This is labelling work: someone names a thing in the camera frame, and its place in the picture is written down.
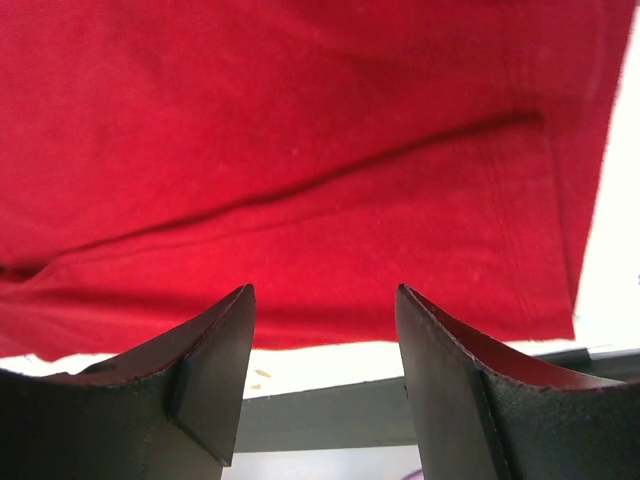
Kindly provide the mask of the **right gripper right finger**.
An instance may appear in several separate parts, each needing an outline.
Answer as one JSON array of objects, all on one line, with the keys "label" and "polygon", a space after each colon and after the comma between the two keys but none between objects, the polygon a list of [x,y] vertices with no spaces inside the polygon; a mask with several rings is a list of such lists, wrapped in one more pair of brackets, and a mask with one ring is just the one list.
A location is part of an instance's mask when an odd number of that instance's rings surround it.
[{"label": "right gripper right finger", "polygon": [[523,354],[408,286],[395,321],[428,479],[635,479],[639,386]]}]

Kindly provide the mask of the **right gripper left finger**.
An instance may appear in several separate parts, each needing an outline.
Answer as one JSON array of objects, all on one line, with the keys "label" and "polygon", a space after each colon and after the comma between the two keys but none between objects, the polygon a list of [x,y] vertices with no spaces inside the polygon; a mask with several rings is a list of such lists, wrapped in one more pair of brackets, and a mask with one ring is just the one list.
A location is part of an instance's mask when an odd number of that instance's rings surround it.
[{"label": "right gripper left finger", "polygon": [[1,374],[5,479],[217,479],[231,464],[256,320],[245,285],[80,373]]}]

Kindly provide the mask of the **red t shirt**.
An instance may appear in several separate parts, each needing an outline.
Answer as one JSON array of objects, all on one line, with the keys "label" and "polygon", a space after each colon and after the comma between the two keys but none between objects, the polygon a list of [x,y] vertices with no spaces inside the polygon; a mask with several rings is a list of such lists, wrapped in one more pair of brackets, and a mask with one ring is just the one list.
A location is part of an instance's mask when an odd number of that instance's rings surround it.
[{"label": "red t shirt", "polygon": [[631,1],[5,1],[1,353],[570,339]]}]

